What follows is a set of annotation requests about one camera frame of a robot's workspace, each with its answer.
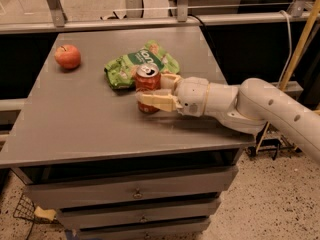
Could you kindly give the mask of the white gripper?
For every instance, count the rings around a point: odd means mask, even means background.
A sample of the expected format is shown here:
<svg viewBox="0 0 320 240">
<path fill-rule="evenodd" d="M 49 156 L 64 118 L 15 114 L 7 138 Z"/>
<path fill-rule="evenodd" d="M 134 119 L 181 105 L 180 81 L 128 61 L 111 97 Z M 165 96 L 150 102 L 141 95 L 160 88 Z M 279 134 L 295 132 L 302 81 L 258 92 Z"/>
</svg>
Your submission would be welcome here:
<svg viewBox="0 0 320 240">
<path fill-rule="evenodd" d="M 177 74 L 162 74 L 160 79 L 162 89 L 138 91 L 136 98 L 140 103 L 162 111 L 172 112 L 177 110 L 182 115 L 202 116 L 209 81 L 197 77 L 181 79 L 182 77 Z"/>
</svg>

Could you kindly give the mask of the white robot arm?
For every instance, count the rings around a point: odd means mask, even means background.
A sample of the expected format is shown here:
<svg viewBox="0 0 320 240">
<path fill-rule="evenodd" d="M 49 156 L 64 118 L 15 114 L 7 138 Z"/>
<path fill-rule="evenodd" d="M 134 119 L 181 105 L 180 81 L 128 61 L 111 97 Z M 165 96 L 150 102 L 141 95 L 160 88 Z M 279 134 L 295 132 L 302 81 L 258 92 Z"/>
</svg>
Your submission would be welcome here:
<svg viewBox="0 0 320 240">
<path fill-rule="evenodd" d="M 271 123 L 306 155 L 320 162 L 320 116 L 272 84 L 249 78 L 241 85 L 164 74 L 158 90 L 139 90 L 137 100 L 162 111 L 215 118 L 223 126 L 256 135 Z"/>
</svg>

